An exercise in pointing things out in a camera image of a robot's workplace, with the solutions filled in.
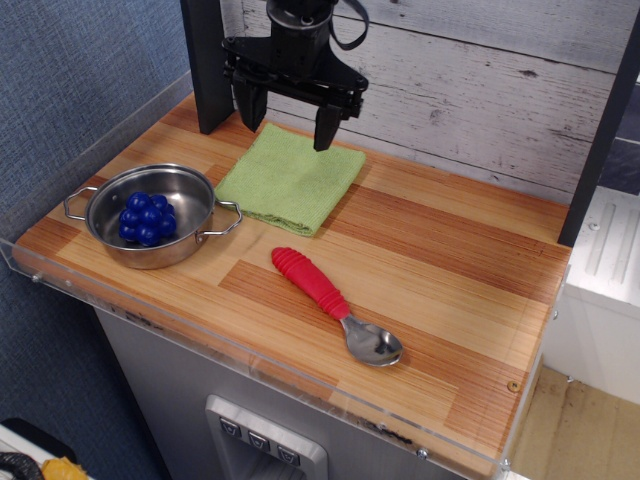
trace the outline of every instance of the grape bunch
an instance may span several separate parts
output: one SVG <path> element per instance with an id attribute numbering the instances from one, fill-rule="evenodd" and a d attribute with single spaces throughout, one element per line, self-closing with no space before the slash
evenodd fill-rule
<path id="1" fill-rule="evenodd" d="M 120 213 L 120 236 L 127 242 L 153 247 L 176 231 L 175 209 L 164 195 L 135 192 Z"/>

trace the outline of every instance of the pot handle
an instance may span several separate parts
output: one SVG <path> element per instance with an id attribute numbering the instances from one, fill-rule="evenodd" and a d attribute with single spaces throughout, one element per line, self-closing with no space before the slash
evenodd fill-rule
<path id="1" fill-rule="evenodd" d="M 233 230 L 238 225 L 240 225 L 240 222 L 242 221 L 242 211 L 240 210 L 240 205 L 238 205 L 236 202 L 223 202 L 221 200 L 216 200 L 216 203 L 218 203 L 220 205 L 223 205 L 223 206 L 226 205 L 226 206 L 235 207 L 236 213 L 238 214 L 238 220 L 236 220 L 234 223 L 229 225 L 225 230 L 222 230 L 221 232 L 211 232 L 209 230 L 205 230 L 203 232 L 196 232 L 196 242 L 198 242 L 198 243 L 202 242 L 206 235 L 226 235 L 231 230 Z"/>
<path id="2" fill-rule="evenodd" d="M 71 214 L 71 209 L 69 208 L 69 202 L 71 200 L 73 200 L 74 198 L 76 198 L 78 195 L 80 195 L 82 192 L 86 192 L 87 190 L 91 190 L 92 192 L 95 192 L 96 190 L 98 190 L 98 187 L 84 187 L 84 188 L 81 188 L 76 193 L 72 193 L 71 195 L 69 195 L 67 198 L 64 199 L 64 214 L 67 217 L 72 218 L 74 220 L 86 220 L 85 217 L 81 217 L 80 215 L 72 215 Z"/>

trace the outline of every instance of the wooden tabletop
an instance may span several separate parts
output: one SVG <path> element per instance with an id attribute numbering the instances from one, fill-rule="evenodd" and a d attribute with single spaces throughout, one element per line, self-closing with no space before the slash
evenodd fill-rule
<path id="1" fill-rule="evenodd" d="M 255 138 L 237 115 L 200 134 L 189 97 L 87 185 L 164 162 L 196 168 L 216 185 Z M 556 243 L 567 208 L 364 151 L 365 166 L 314 238 L 245 218 L 177 265 L 133 270 L 59 206 L 20 238 L 25 250 L 15 258 L 91 303 L 302 389 L 392 441 L 489 475 L 522 397 L 508 387 L 527 382 L 569 259 Z M 231 218 L 216 209 L 214 228 Z M 273 267 L 278 246 L 311 258 L 356 316 L 399 337 L 402 361 L 355 361 L 340 324 Z"/>

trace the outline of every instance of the yellow object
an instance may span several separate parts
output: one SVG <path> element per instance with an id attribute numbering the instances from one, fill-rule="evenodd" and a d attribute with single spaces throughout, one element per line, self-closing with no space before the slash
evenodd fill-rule
<path id="1" fill-rule="evenodd" d="M 45 480 L 88 480 L 87 474 L 79 465 L 69 461 L 67 457 L 47 460 L 42 465 Z"/>

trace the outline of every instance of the red spoon handle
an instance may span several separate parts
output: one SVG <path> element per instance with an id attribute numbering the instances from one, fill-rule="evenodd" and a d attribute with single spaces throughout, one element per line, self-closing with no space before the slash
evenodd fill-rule
<path id="1" fill-rule="evenodd" d="M 285 278 L 333 318 L 341 320 L 349 315 L 349 305 L 340 290 L 303 254 L 293 248 L 278 247 L 271 252 L 271 260 Z"/>

